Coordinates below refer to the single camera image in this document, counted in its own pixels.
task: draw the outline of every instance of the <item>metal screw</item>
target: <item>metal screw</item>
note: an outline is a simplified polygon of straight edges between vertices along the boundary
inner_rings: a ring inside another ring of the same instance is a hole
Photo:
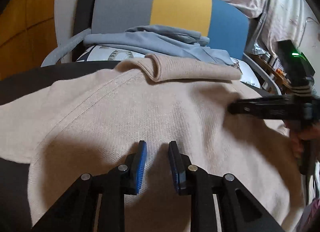
[[[128,167],[125,164],[119,165],[118,166],[118,170],[119,171],[126,171],[128,169]]]
[[[190,171],[196,171],[196,170],[198,170],[198,167],[196,165],[191,164],[191,165],[188,166],[188,169]]]
[[[91,175],[88,173],[84,173],[81,175],[81,180],[89,180],[91,178]]]
[[[224,177],[226,180],[228,181],[233,181],[235,179],[235,177],[232,174],[226,174]]]

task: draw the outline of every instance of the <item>gray fabric panel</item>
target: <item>gray fabric panel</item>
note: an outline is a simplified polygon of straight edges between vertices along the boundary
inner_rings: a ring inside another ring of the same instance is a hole
[[[92,17],[93,34],[121,33],[149,25],[153,0],[96,0]]]

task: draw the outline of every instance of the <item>black gripper frame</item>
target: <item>black gripper frame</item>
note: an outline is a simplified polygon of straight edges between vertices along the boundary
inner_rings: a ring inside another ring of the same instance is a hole
[[[93,231],[99,194],[102,194],[98,232],[124,232],[124,195],[137,195],[137,175],[144,169],[145,141],[125,163],[108,173],[81,175],[34,225],[32,232]]]
[[[281,119],[291,121],[295,131],[310,127],[320,119],[320,98],[315,95],[283,95],[257,99],[237,100],[228,106],[231,114],[250,114],[260,119]],[[306,188],[316,167],[315,140],[302,141],[304,151],[299,162],[299,170],[306,176]]]
[[[218,231],[213,194],[223,232],[284,232],[234,175],[215,176],[192,165],[175,141],[169,143],[168,156],[177,193],[191,195],[191,232]]]

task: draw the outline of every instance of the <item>human hand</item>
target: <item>human hand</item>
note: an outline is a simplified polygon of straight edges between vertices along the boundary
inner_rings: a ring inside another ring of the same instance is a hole
[[[290,129],[291,148],[296,158],[301,158],[303,153],[302,140],[320,139],[320,123],[317,123],[305,130],[296,132]]]

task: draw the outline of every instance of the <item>light blue cloth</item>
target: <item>light blue cloth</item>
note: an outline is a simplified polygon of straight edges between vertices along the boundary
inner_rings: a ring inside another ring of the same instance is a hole
[[[150,25],[133,27],[124,33],[90,34],[84,45],[101,45],[141,54],[161,53],[189,57],[203,62],[233,65],[227,51],[207,47],[210,39],[200,32],[176,27]]]

